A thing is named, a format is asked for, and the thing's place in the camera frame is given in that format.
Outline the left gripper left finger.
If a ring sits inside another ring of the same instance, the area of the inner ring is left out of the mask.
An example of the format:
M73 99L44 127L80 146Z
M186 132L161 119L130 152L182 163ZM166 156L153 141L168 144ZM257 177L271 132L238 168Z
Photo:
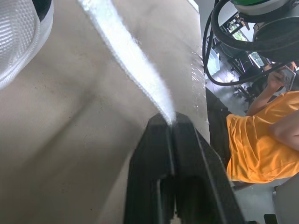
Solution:
M125 224L169 224L174 217L175 174L171 131L162 117L152 117L130 159Z

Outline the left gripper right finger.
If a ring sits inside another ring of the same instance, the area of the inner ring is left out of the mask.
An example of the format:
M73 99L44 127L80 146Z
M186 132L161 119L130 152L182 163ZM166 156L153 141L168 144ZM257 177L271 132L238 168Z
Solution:
M172 128L178 174L178 217L184 224L244 224L217 153L191 120L177 113Z

